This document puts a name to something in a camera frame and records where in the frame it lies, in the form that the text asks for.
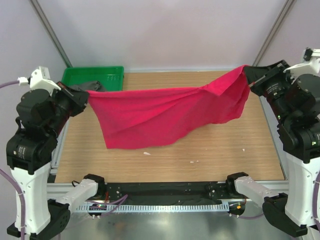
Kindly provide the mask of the pink red t-shirt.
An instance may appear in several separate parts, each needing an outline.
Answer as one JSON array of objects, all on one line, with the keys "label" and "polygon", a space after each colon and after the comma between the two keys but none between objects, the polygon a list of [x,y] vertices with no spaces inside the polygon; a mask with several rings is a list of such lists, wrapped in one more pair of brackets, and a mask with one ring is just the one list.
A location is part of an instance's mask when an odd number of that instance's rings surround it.
[{"label": "pink red t-shirt", "polygon": [[250,88],[244,67],[199,87],[89,92],[108,149],[171,145],[208,124],[238,119]]}]

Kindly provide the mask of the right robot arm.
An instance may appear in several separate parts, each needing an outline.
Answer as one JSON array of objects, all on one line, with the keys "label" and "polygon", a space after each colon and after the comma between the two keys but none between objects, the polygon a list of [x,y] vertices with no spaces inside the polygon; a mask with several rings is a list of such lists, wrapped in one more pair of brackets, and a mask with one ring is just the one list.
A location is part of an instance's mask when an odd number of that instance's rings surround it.
[{"label": "right robot arm", "polygon": [[259,207],[275,228],[301,237],[320,227],[320,64],[309,60],[289,66],[246,66],[250,90],[263,96],[278,122],[277,133],[286,153],[287,193],[278,193],[238,172],[226,179],[231,198],[243,195]]}]

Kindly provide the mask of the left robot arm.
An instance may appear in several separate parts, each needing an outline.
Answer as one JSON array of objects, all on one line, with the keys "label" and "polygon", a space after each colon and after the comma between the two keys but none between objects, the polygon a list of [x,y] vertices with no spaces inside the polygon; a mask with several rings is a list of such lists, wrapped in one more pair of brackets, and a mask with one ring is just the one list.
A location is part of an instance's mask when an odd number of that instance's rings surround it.
[{"label": "left robot arm", "polygon": [[65,124],[82,113],[89,93],[59,82],[53,90],[43,87],[26,92],[17,105],[18,129],[6,145],[7,165],[18,185],[17,216],[7,228],[11,236],[50,240],[67,226],[71,214],[86,200],[106,194],[103,177],[87,174],[64,196],[47,197],[47,180],[53,151]]}]

